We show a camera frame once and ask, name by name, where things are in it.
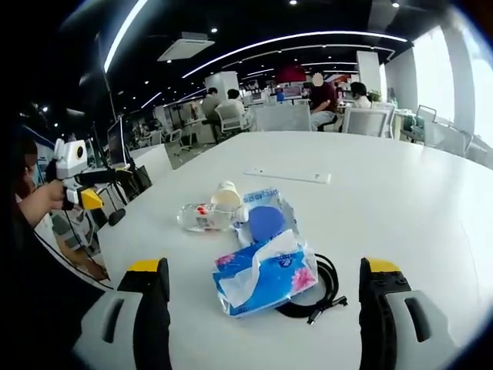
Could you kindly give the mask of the person's left hand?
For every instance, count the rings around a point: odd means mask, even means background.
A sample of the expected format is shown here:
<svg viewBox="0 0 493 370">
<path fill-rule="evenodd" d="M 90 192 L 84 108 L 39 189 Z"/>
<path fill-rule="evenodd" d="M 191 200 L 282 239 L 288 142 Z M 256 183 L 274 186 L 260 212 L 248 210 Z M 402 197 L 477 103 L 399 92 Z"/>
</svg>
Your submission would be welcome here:
<svg viewBox="0 0 493 370">
<path fill-rule="evenodd" d="M 44 184 L 36 191 L 43 210 L 51 211 L 62 209 L 65 199 L 64 184 L 60 180 L 53 180 Z"/>
</svg>

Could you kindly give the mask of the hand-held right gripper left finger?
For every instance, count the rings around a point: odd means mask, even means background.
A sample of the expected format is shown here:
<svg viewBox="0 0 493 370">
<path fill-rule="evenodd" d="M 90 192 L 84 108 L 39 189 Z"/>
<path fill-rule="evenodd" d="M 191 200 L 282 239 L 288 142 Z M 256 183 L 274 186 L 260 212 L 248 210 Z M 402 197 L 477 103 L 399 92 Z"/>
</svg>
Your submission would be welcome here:
<svg viewBox="0 0 493 370">
<path fill-rule="evenodd" d="M 86 312 L 72 353 L 84 369 L 171 369 L 168 304 L 168 260 L 137 261 Z"/>
</svg>

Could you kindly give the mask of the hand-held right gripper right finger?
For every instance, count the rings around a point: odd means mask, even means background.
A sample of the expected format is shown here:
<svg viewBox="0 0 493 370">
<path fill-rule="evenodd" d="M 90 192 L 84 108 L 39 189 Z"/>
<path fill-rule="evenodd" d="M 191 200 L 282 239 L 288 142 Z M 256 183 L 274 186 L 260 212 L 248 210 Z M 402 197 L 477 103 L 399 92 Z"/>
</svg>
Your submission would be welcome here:
<svg viewBox="0 0 493 370">
<path fill-rule="evenodd" d="M 361 369 L 444 369 L 454 359 L 447 316 L 390 261 L 361 259 L 359 302 Z"/>
</svg>

